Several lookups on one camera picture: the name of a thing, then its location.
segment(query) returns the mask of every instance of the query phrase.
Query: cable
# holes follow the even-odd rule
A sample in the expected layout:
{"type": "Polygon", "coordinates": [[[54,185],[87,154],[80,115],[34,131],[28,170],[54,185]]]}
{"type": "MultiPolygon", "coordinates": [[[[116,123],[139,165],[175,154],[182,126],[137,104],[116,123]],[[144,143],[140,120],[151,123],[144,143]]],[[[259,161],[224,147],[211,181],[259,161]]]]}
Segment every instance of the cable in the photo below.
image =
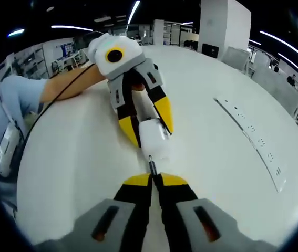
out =
{"type": "Polygon", "coordinates": [[[37,123],[37,121],[40,119],[40,117],[42,117],[42,115],[49,109],[50,106],[52,106],[52,104],[54,102],[56,102],[56,100],[66,91],[67,88],[70,87],[70,85],[72,85],[81,75],[83,75],[89,68],[91,68],[94,64],[90,65],[89,67],[87,67],[82,73],[80,73],[77,77],[75,77],[74,80],[72,80],[54,99],[53,101],[51,101],[47,107],[40,113],[40,115],[38,116],[38,118],[34,121],[34,123],[32,124],[30,130],[28,131],[26,138],[24,140],[24,145],[23,145],[23,149],[25,149],[27,140],[29,138],[29,135],[31,134],[32,129],[34,128],[35,124],[37,123]]]}

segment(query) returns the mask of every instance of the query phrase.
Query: power strip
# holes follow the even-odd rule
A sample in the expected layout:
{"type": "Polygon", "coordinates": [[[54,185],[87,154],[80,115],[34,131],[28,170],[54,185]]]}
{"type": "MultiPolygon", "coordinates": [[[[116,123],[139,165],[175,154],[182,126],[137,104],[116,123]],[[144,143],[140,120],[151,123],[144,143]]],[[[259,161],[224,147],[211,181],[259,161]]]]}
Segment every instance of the power strip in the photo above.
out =
{"type": "Polygon", "coordinates": [[[265,164],[277,192],[281,192],[286,182],[285,169],[280,165],[280,162],[271,151],[270,142],[265,140],[261,132],[259,132],[255,125],[248,120],[248,117],[243,110],[234,104],[234,102],[223,97],[217,97],[214,100],[240,127],[243,134],[248,138],[265,164]]]}

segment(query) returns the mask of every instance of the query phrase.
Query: black wire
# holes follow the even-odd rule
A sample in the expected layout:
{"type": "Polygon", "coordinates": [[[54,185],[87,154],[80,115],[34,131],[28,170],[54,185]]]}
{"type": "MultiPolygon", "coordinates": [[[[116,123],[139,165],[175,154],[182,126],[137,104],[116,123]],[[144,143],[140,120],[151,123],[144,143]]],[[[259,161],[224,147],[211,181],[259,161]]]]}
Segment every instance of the black wire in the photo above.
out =
{"type": "Polygon", "coordinates": [[[37,121],[40,119],[40,117],[42,117],[42,115],[49,109],[50,106],[52,106],[52,104],[54,102],[56,102],[56,100],[66,91],[67,88],[70,87],[70,85],[72,85],[74,83],[74,81],[76,81],[81,75],[83,75],[89,68],[91,68],[94,64],[90,65],[89,67],[87,67],[82,73],[80,73],[77,77],[75,77],[74,80],[72,80],[54,99],[53,101],[51,101],[47,107],[40,113],[40,115],[38,116],[38,118],[34,121],[34,123],[32,124],[30,130],[28,131],[26,138],[24,140],[24,147],[26,146],[27,140],[29,138],[29,135],[31,134],[32,129],[34,128],[35,124],[37,123],[37,121]]]}

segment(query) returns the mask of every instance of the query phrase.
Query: light blue shirt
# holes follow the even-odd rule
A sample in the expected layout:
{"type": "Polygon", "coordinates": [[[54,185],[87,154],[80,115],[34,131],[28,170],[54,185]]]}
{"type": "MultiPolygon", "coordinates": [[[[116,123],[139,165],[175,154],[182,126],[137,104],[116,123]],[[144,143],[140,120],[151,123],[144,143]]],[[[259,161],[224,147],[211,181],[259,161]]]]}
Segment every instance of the light blue shirt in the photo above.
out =
{"type": "MultiPolygon", "coordinates": [[[[24,115],[39,112],[40,97],[47,80],[31,80],[21,76],[9,76],[0,82],[0,95],[8,111],[26,136],[24,115]]],[[[9,124],[0,102],[0,143],[9,124]]]]}

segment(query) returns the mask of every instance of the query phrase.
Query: white table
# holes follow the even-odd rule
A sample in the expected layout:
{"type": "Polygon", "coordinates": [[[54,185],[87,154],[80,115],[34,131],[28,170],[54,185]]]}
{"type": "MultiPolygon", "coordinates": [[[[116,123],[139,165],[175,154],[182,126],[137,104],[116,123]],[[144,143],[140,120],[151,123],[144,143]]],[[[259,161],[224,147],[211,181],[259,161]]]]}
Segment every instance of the white table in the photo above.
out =
{"type": "MultiPolygon", "coordinates": [[[[257,83],[222,62],[179,47],[143,50],[163,74],[174,118],[172,155],[170,161],[157,163],[158,171],[182,176],[198,198],[229,213],[252,239],[281,244],[298,224],[295,121],[257,83]],[[287,167],[281,193],[255,149],[214,102],[217,95],[239,101],[249,119],[273,140],[276,157],[287,167]]],[[[140,150],[118,126],[104,81],[54,104],[36,125],[18,176],[17,223],[33,244],[60,238],[77,217],[113,198],[125,179],[146,168],[140,150]]],[[[159,218],[156,195],[152,200],[156,216],[150,223],[159,218]]]]}

